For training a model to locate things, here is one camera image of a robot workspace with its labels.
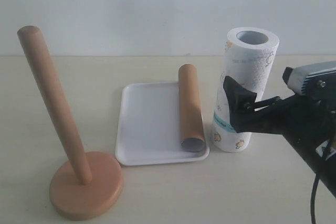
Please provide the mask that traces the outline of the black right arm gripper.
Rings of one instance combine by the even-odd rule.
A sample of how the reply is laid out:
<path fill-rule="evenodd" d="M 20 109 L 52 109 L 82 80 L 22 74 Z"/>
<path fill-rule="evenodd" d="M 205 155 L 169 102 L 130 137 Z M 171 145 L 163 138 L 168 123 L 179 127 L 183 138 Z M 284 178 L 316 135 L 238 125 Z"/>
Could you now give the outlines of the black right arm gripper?
<path fill-rule="evenodd" d="M 335 77 L 310 78 L 302 94 L 261 102 L 230 76 L 223 89 L 237 133 L 282 135 L 310 166 L 335 166 Z"/>

